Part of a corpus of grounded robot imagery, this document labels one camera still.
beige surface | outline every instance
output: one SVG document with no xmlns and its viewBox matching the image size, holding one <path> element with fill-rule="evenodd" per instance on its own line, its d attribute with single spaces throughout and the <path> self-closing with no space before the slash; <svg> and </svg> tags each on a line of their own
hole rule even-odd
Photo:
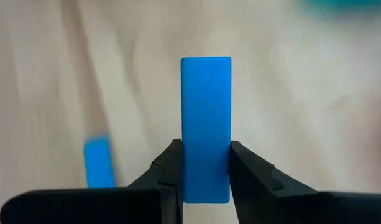
<svg viewBox="0 0 381 224">
<path fill-rule="evenodd" d="M 232 57 L 232 138 L 317 189 L 381 192 L 381 14 L 291 0 L 0 0 L 0 206 L 84 187 L 108 131 L 120 185 L 180 137 L 180 58 Z M 232 204 L 186 223 L 235 223 Z"/>
</svg>

